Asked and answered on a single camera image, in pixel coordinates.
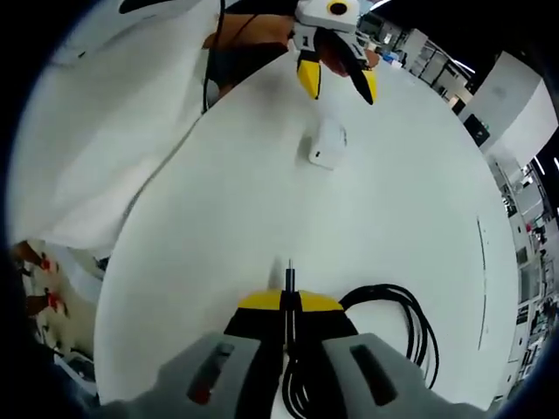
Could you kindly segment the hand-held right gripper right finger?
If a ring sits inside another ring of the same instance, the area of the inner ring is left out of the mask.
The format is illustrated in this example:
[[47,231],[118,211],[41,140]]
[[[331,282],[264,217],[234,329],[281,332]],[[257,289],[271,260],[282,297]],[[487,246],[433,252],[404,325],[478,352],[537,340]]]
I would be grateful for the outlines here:
[[[296,418],[481,418],[483,410],[433,392],[438,377],[422,365],[438,355],[431,324],[405,288],[357,288],[341,300],[295,292],[290,307],[290,413]],[[407,347],[399,353],[373,333],[358,333],[355,305],[393,302],[403,311]]]

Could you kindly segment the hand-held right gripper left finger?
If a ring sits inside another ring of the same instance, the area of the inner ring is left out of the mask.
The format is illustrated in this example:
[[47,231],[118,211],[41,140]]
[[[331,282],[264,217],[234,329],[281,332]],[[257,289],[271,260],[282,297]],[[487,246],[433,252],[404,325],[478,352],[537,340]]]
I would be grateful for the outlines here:
[[207,333],[159,370],[130,401],[103,406],[105,418],[269,418],[283,367],[283,292],[254,292],[225,330]]

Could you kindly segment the person's left hand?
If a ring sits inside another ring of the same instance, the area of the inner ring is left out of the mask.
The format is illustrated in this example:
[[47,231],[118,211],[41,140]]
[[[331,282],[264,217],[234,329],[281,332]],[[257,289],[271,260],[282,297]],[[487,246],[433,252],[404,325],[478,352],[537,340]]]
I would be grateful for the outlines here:
[[348,73],[340,61],[337,52],[328,44],[321,41],[317,46],[317,52],[321,62],[334,74],[343,78],[348,77]]

